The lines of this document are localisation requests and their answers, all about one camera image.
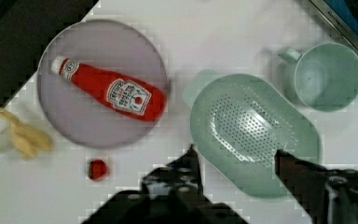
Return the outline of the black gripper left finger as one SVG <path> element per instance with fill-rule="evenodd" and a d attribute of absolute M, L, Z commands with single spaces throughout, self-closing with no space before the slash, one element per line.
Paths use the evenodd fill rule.
<path fill-rule="evenodd" d="M 172 190 L 182 187 L 203 192 L 199 154 L 194 144 L 189 145 L 184 155 L 154 169 L 141 180 L 141 191 L 147 193 L 151 200 L 168 196 Z"/>

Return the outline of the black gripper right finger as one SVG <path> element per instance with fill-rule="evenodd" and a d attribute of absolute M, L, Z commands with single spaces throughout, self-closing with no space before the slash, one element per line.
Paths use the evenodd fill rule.
<path fill-rule="evenodd" d="M 328 169 L 279 149 L 275 174 L 312 224 L 358 224 L 358 171 Z"/>

